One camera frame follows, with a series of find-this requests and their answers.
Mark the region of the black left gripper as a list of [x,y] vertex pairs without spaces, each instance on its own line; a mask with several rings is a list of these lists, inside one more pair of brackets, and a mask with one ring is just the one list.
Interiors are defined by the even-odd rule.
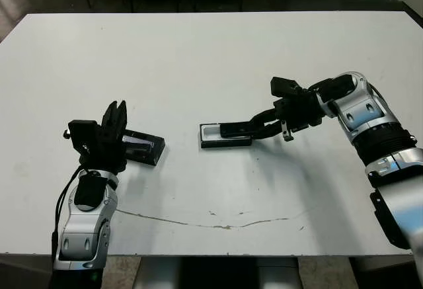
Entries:
[[127,125],[126,102],[109,104],[102,117],[102,127],[96,125],[83,140],[81,164],[86,169],[97,169],[111,173],[125,170],[127,160],[123,135]]

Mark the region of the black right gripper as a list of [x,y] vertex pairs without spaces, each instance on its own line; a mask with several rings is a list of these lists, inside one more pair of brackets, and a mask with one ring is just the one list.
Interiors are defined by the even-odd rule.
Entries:
[[318,126],[322,119],[323,110],[316,92],[284,96],[274,102],[274,108],[253,116],[252,123],[261,127],[255,130],[252,138],[265,139],[282,133],[284,140],[293,140],[292,132]]

